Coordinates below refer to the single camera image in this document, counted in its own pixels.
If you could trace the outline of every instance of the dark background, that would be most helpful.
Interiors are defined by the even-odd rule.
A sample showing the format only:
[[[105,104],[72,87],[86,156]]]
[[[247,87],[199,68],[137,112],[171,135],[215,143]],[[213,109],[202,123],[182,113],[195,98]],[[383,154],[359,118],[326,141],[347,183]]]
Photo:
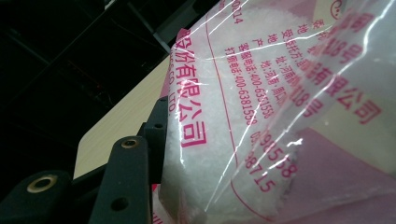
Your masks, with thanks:
[[[28,175],[72,176],[84,133],[216,2],[0,0],[0,201]]]

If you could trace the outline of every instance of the screw hole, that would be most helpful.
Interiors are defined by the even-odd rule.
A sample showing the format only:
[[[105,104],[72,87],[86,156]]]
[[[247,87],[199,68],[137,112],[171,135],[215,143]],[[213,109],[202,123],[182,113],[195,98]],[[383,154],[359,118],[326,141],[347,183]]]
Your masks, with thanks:
[[[36,188],[44,188],[47,185],[50,184],[50,180],[49,179],[41,179],[38,182],[35,183],[35,187]]]
[[[138,145],[138,142],[134,139],[128,139],[121,144],[121,146],[124,148],[137,147],[137,145]]]
[[[111,204],[111,209],[113,209],[113,211],[119,212],[128,207],[128,205],[129,203],[126,198],[118,198]]]
[[[163,125],[160,123],[154,124],[154,128],[161,129],[162,127],[163,127]]]
[[[36,179],[27,187],[29,193],[39,193],[52,188],[55,185],[58,176],[56,175],[44,175]]]

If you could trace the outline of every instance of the black metal bracket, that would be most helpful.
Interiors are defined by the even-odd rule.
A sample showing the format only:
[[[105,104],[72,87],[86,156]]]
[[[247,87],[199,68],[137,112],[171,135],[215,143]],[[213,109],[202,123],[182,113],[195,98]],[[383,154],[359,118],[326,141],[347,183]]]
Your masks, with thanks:
[[[24,179],[0,203],[0,223],[151,223],[151,185],[161,182],[166,128],[163,97],[137,136],[114,144],[106,165],[73,181],[64,171]]]

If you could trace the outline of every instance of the beige surface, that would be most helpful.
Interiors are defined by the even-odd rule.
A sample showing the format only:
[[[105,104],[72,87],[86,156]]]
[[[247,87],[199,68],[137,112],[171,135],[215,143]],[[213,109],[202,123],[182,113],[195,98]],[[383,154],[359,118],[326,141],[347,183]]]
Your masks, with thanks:
[[[137,134],[160,97],[168,65],[169,57],[85,133],[78,145],[74,178],[107,163],[117,140]]]

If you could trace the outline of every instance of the plastic bag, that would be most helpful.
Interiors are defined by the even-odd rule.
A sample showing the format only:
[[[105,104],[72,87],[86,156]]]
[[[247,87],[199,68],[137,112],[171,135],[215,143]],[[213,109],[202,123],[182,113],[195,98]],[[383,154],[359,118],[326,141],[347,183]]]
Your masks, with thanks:
[[[169,217],[395,223],[395,12],[222,0],[181,31],[167,74]]]

